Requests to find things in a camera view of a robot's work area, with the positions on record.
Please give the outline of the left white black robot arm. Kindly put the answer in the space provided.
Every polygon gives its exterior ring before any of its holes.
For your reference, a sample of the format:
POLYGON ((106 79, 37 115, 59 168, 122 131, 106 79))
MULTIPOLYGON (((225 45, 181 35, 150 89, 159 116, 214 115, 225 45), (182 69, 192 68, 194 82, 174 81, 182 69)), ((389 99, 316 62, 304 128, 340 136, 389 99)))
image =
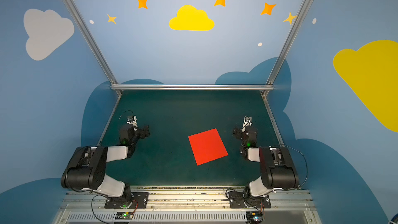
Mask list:
POLYGON ((106 174, 109 162, 132 157, 139 140, 150 136, 149 126, 128 123, 119 130, 116 146, 82 146, 76 148, 61 177, 61 186, 75 192, 93 191, 106 198, 105 208, 144 208, 130 186, 106 174))

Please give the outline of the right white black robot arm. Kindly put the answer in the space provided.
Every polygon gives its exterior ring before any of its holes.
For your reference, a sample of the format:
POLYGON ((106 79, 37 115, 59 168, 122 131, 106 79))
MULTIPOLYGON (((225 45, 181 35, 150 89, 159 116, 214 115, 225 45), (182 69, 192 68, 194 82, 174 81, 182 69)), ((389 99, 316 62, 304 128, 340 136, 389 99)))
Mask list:
POLYGON ((263 197, 275 190, 299 187, 299 176, 287 147, 259 147, 258 130, 250 125, 234 128, 233 135, 241 141, 240 154, 243 158, 260 165, 260 176, 245 188, 245 198, 263 197))

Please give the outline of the red square paper sheet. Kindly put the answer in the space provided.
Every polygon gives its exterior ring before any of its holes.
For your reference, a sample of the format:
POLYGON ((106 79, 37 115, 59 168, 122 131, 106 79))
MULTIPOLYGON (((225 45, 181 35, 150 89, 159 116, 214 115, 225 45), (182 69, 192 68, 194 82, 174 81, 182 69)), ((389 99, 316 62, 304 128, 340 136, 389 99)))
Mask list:
POLYGON ((197 166, 228 156, 217 129, 188 137, 197 166))

